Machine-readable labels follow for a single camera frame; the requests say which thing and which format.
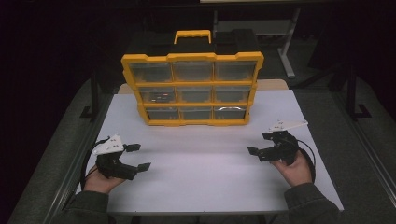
hand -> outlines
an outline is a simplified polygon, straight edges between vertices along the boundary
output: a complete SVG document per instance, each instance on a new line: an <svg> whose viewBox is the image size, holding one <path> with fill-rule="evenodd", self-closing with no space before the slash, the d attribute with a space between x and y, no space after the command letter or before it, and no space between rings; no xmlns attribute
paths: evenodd
<svg viewBox="0 0 396 224"><path fill-rule="evenodd" d="M109 178L105 177L98 171L96 165L94 165L89 171L88 176L85 178L84 190L108 194L111 190L124 181L125 179L112 176Z"/></svg>
<svg viewBox="0 0 396 224"><path fill-rule="evenodd" d="M304 183L312 183L308 162L300 151L297 151L294 163L289 166L285 161L271 161L271 164L275 166L292 187Z"/></svg>

clear plastic drawer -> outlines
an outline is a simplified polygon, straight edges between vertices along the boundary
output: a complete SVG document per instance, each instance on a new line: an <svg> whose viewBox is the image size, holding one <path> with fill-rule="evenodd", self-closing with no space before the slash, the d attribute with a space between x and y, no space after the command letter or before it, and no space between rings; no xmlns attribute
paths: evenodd
<svg viewBox="0 0 396 224"><path fill-rule="evenodd" d="M215 119L243 119L247 108L244 106L216 106Z"/></svg>
<svg viewBox="0 0 396 224"><path fill-rule="evenodd" d="M215 80L252 80L256 62L215 62Z"/></svg>
<svg viewBox="0 0 396 224"><path fill-rule="evenodd" d="M182 103L210 102L212 87L177 87L177 100Z"/></svg>
<svg viewBox="0 0 396 224"><path fill-rule="evenodd" d="M178 119L175 107L148 107L146 108L149 119Z"/></svg>
<svg viewBox="0 0 396 224"><path fill-rule="evenodd" d="M247 102L250 86L215 86L216 102Z"/></svg>
<svg viewBox="0 0 396 224"><path fill-rule="evenodd" d="M210 81L213 63L206 61L172 63L177 81Z"/></svg>
<svg viewBox="0 0 396 224"><path fill-rule="evenodd" d="M174 103L173 87L140 87L140 95L144 103Z"/></svg>
<svg viewBox="0 0 396 224"><path fill-rule="evenodd" d="M210 119L212 108L210 106L181 107L180 116L182 119Z"/></svg>
<svg viewBox="0 0 396 224"><path fill-rule="evenodd" d="M172 81L169 63L129 63L129 67L136 83Z"/></svg>

sleeve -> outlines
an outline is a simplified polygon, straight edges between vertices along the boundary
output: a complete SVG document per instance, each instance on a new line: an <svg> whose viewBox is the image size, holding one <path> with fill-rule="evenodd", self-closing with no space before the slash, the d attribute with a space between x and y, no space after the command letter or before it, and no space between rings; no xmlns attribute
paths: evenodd
<svg viewBox="0 0 396 224"><path fill-rule="evenodd" d="M289 208L290 224L337 223L340 215L338 207L326 199L311 183L293 187L285 192Z"/></svg>
<svg viewBox="0 0 396 224"><path fill-rule="evenodd" d="M93 191L82 191L51 221L52 224L108 224L108 195Z"/></svg>

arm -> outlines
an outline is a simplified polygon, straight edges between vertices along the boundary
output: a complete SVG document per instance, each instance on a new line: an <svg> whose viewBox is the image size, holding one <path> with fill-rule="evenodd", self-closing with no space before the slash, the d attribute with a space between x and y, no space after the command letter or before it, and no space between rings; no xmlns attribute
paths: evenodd
<svg viewBox="0 0 396 224"><path fill-rule="evenodd" d="M125 180L114 177L107 179L93 166L86 178L84 190L51 223L108 224L108 193L123 181Z"/></svg>
<svg viewBox="0 0 396 224"><path fill-rule="evenodd" d="M327 200L312 183L308 163L300 151L296 154L295 162L289 166L283 161L271 163L291 185L291 189L285 192L290 223L337 222L340 213L337 206Z"/></svg>

white table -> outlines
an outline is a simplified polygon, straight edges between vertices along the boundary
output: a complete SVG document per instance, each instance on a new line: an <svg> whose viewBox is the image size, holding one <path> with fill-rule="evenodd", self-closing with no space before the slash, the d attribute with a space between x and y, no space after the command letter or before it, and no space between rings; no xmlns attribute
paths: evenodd
<svg viewBox="0 0 396 224"><path fill-rule="evenodd" d="M250 117L246 126L147 126L137 113L133 95L115 95L98 140L118 133L124 144L141 144L139 151L124 152L120 160L132 166L151 162L151 166L111 192L108 212L204 215L286 211L283 193L288 184L269 162L249 155L247 146L271 147L272 141L263 140L262 133L278 119L304 120L303 114L292 91L257 91ZM343 210L308 127L290 133L314 150L316 185ZM88 168L95 160L92 156Z"/></svg>

